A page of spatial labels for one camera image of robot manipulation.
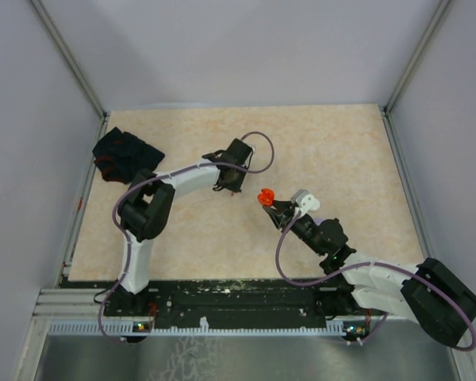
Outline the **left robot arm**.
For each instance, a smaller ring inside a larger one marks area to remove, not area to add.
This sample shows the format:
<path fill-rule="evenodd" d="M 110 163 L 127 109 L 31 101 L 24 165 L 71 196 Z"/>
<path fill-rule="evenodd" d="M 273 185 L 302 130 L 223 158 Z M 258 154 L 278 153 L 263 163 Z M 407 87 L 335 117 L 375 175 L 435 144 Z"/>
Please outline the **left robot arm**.
<path fill-rule="evenodd" d="M 234 139 L 225 150 L 204 155 L 198 162 L 172 173 L 142 170 L 132 181 L 131 192 L 119 202 L 117 215 L 124 237 L 119 286 L 109 293 L 105 316 L 143 314 L 149 305 L 149 261 L 154 239 L 164 231 L 177 199 L 194 191 L 241 191 L 255 149 Z"/>

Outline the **orange earbud case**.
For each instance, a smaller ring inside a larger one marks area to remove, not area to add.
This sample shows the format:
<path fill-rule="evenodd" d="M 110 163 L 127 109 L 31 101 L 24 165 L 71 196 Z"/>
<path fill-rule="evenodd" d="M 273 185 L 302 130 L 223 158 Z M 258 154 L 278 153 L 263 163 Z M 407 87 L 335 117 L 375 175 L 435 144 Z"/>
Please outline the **orange earbud case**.
<path fill-rule="evenodd" d="M 275 193 L 272 189 L 263 188 L 257 195 L 257 200 L 261 206 L 271 207 L 273 206 L 275 199 Z"/>

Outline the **black cloth pouch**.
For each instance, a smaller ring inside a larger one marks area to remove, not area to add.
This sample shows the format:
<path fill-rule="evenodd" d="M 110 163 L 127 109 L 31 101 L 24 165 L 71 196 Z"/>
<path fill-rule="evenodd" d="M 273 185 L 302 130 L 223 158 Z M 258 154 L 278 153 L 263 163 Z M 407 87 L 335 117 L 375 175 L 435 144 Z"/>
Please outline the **black cloth pouch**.
<path fill-rule="evenodd" d="M 139 137 L 111 129 L 92 150 L 94 165 L 106 182 L 131 183 L 142 169 L 154 171 L 165 154 Z"/>

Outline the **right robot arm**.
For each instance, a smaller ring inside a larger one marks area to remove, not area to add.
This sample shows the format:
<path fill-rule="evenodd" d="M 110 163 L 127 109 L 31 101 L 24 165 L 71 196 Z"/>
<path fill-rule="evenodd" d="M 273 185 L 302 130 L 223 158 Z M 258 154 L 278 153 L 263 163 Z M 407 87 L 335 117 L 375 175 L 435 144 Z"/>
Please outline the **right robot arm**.
<path fill-rule="evenodd" d="M 433 340 L 459 351 L 476 348 L 476 294 L 447 266 L 434 258 L 420 264 L 382 262 L 351 248 L 337 218 L 316 220 L 310 211 L 318 205 L 305 201 L 262 202 L 281 236 L 293 233 L 322 257 L 324 277 L 342 277 L 347 289 L 338 295 L 348 314 L 361 309 L 380 310 L 418 324 Z"/>

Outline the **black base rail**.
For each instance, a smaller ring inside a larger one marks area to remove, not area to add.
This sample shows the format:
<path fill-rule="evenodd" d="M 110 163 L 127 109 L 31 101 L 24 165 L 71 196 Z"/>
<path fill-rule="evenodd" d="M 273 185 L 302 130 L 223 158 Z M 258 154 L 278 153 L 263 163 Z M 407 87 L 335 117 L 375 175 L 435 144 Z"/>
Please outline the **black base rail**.
<path fill-rule="evenodd" d="M 157 329 L 324 328 L 338 317 L 380 316 L 358 306 L 338 280 L 296 287 L 281 279 L 151 281 L 134 295 L 118 287 L 104 302 L 104 315 L 144 317 Z"/>

